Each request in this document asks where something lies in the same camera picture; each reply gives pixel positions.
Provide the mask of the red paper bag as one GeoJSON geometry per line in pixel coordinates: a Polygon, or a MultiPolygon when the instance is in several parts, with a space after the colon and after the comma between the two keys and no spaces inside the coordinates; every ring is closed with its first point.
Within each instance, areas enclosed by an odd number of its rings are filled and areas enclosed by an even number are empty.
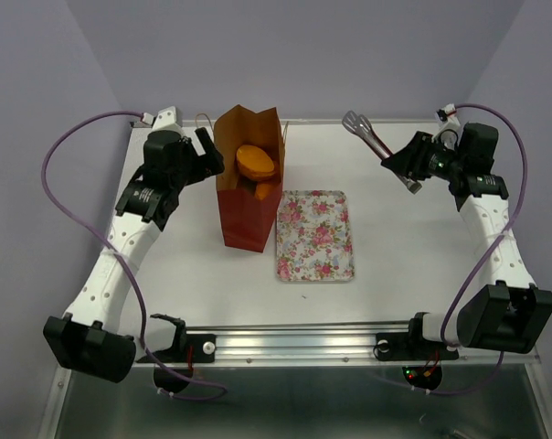
{"type": "Polygon", "coordinates": [[[236,105],[221,115],[213,129],[217,150],[225,170],[216,176],[221,231],[226,246],[263,252],[281,201],[285,141],[277,110],[254,112],[236,105]],[[256,183],[240,174],[236,152],[243,145],[262,149],[276,164],[273,184],[264,199],[255,196],[256,183]]]}

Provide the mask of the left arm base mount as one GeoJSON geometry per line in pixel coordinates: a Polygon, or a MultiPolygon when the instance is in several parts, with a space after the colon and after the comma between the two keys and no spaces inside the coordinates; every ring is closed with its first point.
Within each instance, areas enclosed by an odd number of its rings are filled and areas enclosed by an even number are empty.
{"type": "MultiPolygon", "coordinates": [[[[172,343],[168,348],[155,351],[154,355],[163,363],[184,365],[182,369],[174,369],[189,379],[195,377],[195,365],[212,364],[215,362],[217,337],[214,334],[198,334],[190,332],[186,322],[178,317],[153,314],[151,318],[163,320],[175,327],[172,343]]],[[[180,395],[189,385],[169,372],[156,366],[153,371],[154,385],[174,396],[180,395]]]]}

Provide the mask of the metal tongs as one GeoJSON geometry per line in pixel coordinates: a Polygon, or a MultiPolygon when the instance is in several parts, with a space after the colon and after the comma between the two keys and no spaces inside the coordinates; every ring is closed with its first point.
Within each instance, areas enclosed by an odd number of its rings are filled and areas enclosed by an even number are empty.
{"type": "Polygon", "coordinates": [[[363,114],[348,111],[342,118],[342,125],[349,133],[360,138],[380,160],[393,156],[393,152],[375,133],[371,122],[363,114]]]}

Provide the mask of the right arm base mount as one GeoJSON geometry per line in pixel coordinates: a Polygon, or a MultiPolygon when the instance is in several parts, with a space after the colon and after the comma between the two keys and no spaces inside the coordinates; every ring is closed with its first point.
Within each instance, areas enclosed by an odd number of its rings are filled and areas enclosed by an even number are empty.
{"type": "Polygon", "coordinates": [[[435,391],[442,381],[441,362],[457,360],[459,353],[422,336],[423,316],[424,313],[417,313],[412,317],[406,331],[377,333],[373,354],[379,361],[406,361],[408,365],[402,367],[402,373],[407,384],[435,391]]]}

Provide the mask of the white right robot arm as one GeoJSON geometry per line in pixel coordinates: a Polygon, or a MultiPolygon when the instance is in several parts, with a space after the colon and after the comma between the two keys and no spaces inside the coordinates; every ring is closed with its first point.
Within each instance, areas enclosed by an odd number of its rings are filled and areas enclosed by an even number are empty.
{"type": "Polygon", "coordinates": [[[467,123],[453,148],[417,132],[384,168],[416,182],[437,177],[449,184],[478,261],[471,277],[481,288],[449,315],[426,313],[404,335],[407,352],[424,357],[437,342],[450,346],[526,354],[552,314],[552,293],[526,269],[511,229],[514,214],[504,180],[493,174],[496,128],[467,123]]]}

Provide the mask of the orange long fake bread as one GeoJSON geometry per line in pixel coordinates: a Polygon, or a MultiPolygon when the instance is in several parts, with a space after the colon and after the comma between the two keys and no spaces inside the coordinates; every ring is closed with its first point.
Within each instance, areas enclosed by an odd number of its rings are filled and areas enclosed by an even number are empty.
{"type": "Polygon", "coordinates": [[[257,200],[264,200],[278,185],[277,179],[253,181],[253,196],[257,200]]]}

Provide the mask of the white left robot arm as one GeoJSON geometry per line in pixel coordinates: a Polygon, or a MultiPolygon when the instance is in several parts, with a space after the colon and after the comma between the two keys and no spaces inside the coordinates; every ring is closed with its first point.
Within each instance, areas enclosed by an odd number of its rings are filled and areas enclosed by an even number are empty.
{"type": "Polygon", "coordinates": [[[190,185],[221,174],[224,160],[206,128],[195,130],[203,151],[190,137],[170,129],[152,130],[143,144],[143,162],[114,208],[101,253],[81,291],[61,317],[48,318],[43,335],[58,364],[118,383],[136,355],[133,337],[119,334],[126,296],[136,274],[190,185]]]}

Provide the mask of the orange round fake bread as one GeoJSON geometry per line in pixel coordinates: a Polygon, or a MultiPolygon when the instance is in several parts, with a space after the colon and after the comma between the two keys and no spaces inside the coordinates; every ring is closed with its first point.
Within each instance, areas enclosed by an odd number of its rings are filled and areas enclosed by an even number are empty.
{"type": "Polygon", "coordinates": [[[252,181],[263,181],[274,176],[275,165],[268,154],[255,145],[242,145],[236,152],[239,172],[252,181]]]}

